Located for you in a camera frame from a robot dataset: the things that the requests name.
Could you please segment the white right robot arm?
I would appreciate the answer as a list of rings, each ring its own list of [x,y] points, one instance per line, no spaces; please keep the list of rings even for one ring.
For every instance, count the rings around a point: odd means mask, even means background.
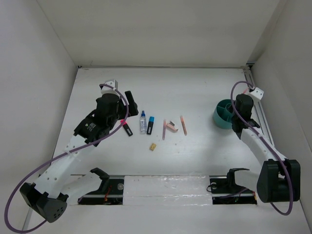
[[[220,182],[211,180],[207,190],[219,195],[218,200],[229,199],[243,192],[256,192],[264,203],[296,202],[300,199],[301,166],[297,160],[287,159],[261,133],[252,119],[252,109],[264,96],[259,88],[250,88],[247,94],[220,101],[213,120],[221,129],[232,129],[248,146],[258,160],[260,173],[247,168],[231,168]]]

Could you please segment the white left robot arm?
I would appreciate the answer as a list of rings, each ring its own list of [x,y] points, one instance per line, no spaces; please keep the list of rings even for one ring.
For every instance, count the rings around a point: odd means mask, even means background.
[[[137,104],[131,91],[125,92],[128,105],[113,93],[96,99],[97,107],[74,130],[65,148],[67,153],[53,162],[33,183],[25,182],[19,189],[26,204],[53,223],[65,212],[68,205],[90,192],[104,193],[109,188],[110,176],[100,168],[91,169],[83,177],[68,183],[67,180],[80,162],[90,156],[98,140],[109,135],[117,121],[138,115]]]

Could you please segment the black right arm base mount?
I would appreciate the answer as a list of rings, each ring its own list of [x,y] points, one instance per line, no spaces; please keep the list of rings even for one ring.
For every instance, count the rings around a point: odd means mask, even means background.
[[[255,192],[235,182],[237,171],[249,171],[246,168],[232,168],[226,175],[210,175],[210,184],[206,191],[212,195],[213,205],[257,205]]]

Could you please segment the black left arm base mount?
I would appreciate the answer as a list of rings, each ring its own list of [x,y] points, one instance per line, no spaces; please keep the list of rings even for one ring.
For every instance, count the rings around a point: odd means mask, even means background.
[[[85,194],[78,199],[79,205],[122,205],[124,178],[123,175],[108,175],[100,168],[90,171],[101,180],[97,190]]]

